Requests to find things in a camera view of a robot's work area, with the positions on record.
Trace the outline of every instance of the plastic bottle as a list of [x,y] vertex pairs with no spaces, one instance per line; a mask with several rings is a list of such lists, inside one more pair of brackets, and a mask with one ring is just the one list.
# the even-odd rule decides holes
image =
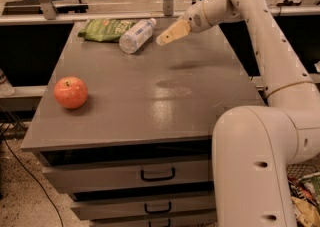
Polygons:
[[11,85],[4,72],[0,69],[0,97],[10,96],[13,93],[14,87]]
[[154,18],[136,23],[120,37],[119,44],[122,51],[128,54],[136,52],[152,36],[155,25]]

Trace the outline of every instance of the power cord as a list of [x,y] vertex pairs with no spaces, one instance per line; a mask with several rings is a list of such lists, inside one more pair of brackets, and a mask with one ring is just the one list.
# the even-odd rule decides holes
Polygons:
[[52,206],[54,207],[55,211],[58,214],[58,217],[60,219],[60,223],[61,223],[61,227],[64,227],[63,221],[62,221],[62,217],[61,214],[57,208],[57,206],[54,204],[54,202],[52,201],[52,199],[50,198],[50,196],[48,195],[47,191],[45,190],[45,188],[43,187],[43,185],[40,183],[40,181],[31,173],[31,171],[29,171],[27,169],[27,167],[21,162],[21,160],[18,158],[18,156],[14,153],[14,151],[11,149],[11,147],[9,146],[7,139],[5,137],[5,133],[8,131],[8,129],[10,128],[10,125],[13,124],[11,123],[10,119],[16,121],[17,125],[21,125],[20,121],[17,121],[18,118],[16,116],[14,116],[11,112],[6,112],[4,111],[4,109],[0,106],[0,108],[3,110],[3,113],[5,114],[5,116],[9,117],[9,124],[7,125],[7,127],[5,127],[4,131],[3,131],[3,127],[5,126],[6,123],[2,123],[2,125],[0,126],[0,144],[1,141],[3,141],[6,146],[8,147],[9,151],[11,152],[11,154],[14,156],[14,158],[19,162],[19,164],[22,166],[22,168],[33,178],[34,181],[36,181],[36,183],[38,183],[38,185],[40,186],[40,188],[42,189],[42,191],[44,192],[45,196],[47,197],[47,199],[49,200],[49,202],[52,204]]

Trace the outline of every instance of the red apple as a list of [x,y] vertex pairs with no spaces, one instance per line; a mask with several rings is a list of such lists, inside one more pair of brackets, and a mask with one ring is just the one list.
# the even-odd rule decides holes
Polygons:
[[88,98],[86,84],[77,77],[64,77],[54,86],[54,97],[56,101],[67,109],[81,107]]

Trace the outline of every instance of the drawer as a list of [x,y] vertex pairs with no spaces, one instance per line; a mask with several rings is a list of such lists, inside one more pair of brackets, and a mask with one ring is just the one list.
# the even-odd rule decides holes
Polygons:
[[169,217],[150,219],[127,219],[127,221],[110,222],[108,220],[96,220],[90,222],[90,227],[175,227],[191,226],[196,224],[216,223],[216,211],[195,211],[185,214],[175,214]]
[[71,194],[208,182],[210,169],[208,155],[196,155],[47,167],[43,174],[59,193]]
[[74,202],[71,209],[80,220],[150,216],[215,209],[213,191],[142,196],[102,201]]

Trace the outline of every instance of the black cable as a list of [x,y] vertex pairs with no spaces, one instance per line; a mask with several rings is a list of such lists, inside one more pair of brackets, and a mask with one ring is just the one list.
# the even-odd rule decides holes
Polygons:
[[7,132],[7,130],[9,129],[10,125],[7,126],[7,128],[5,129],[4,132],[2,132],[2,130],[0,130],[0,138],[1,140],[6,144],[6,146],[8,147],[9,151],[12,153],[12,155],[14,156],[14,158],[20,163],[20,165],[23,167],[23,169],[38,183],[38,185],[40,186],[40,188],[43,190],[44,194],[46,195],[47,199],[49,200],[49,202],[52,204],[52,206],[54,207],[55,211],[58,214],[58,217],[60,219],[60,223],[61,223],[61,227],[64,227],[63,225],[63,221],[62,221],[62,217],[60,215],[60,212],[57,208],[57,206],[54,204],[54,202],[52,201],[52,199],[49,197],[47,191],[45,190],[45,188],[43,187],[43,185],[40,183],[40,181],[27,169],[27,167],[21,162],[21,160],[18,158],[18,156],[14,153],[14,151],[11,149],[11,147],[9,146],[6,138],[5,138],[5,133]]

